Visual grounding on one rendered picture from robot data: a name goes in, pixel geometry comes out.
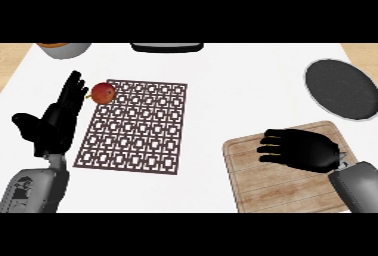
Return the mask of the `red apple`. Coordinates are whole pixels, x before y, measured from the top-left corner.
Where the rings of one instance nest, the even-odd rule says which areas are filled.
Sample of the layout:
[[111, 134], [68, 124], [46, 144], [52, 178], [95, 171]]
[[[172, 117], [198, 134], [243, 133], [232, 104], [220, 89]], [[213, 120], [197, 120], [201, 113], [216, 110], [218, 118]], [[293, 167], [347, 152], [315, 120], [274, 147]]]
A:
[[86, 98], [92, 99], [101, 105], [108, 104], [116, 98], [114, 86], [110, 83], [96, 84]]

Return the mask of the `wooden cutting board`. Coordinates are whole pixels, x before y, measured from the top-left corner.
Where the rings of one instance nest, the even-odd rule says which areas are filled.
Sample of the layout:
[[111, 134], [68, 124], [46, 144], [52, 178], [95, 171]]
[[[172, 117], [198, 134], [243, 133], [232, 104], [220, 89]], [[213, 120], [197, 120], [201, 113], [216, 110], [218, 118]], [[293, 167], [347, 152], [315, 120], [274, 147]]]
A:
[[223, 143], [223, 157], [240, 213], [336, 213], [347, 206], [328, 175], [259, 161], [266, 128]]

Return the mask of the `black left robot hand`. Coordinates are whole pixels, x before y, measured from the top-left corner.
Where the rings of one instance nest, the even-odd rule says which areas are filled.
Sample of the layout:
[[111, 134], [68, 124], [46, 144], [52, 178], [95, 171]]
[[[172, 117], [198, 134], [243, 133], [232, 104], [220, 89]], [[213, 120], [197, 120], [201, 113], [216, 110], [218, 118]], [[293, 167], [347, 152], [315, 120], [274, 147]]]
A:
[[46, 109], [42, 118], [17, 113], [12, 116], [23, 138], [34, 143], [34, 156], [64, 155], [71, 148], [77, 116], [89, 88], [82, 73], [74, 71], [67, 79], [58, 101]]

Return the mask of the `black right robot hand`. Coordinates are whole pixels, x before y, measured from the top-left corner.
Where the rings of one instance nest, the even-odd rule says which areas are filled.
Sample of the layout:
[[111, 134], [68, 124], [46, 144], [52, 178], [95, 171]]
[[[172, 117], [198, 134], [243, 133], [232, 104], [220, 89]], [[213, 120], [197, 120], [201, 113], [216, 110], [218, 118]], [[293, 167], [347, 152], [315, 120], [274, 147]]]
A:
[[268, 129], [260, 144], [260, 162], [284, 164], [316, 173], [328, 173], [340, 166], [339, 144], [319, 133], [299, 129]]

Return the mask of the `brown patterned placemat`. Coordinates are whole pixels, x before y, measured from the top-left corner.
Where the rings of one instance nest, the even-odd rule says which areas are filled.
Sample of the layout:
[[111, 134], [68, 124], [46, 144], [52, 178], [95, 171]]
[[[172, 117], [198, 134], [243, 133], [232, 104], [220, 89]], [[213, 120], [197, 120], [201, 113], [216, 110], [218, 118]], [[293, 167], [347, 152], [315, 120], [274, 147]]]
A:
[[77, 168], [176, 175], [188, 85], [110, 79], [116, 98], [98, 105]]

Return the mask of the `grey bowl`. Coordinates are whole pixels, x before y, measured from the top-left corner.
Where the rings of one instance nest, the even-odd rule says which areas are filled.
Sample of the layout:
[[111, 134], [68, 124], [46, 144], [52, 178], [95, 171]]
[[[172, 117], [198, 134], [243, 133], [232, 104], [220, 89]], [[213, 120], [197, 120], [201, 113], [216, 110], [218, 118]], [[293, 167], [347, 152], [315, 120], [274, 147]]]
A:
[[86, 52], [91, 43], [39, 43], [39, 47], [54, 59], [71, 59]]

